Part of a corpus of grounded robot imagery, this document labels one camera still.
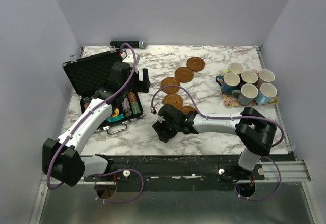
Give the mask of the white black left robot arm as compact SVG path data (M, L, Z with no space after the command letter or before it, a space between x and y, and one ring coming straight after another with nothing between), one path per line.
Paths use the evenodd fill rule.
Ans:
M148 69L141 71L126 62L116 62L111 68L109 79L97 89L90 105L77 121L57 139L47 139L42 148L42 170L47 175L47 186L55 190L59 185L52 185L54 178L61 184L74 186L82 177L96 175L106 181L112 177L113 168L104 156L82 157L86 143L98 127L113 114L128 93L148 93L150 80Z

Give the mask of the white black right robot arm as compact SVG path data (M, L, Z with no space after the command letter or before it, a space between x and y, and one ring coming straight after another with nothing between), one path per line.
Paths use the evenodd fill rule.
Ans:
M169 104L159 110L158 120L152 128L164 143L178 133L214 132L237 135L245 145L238 164L234 167L235 175L240 179L250 176L259 159L270 154L277 131L275 122L250 107L235 114L203 115L198 111L184 114Z

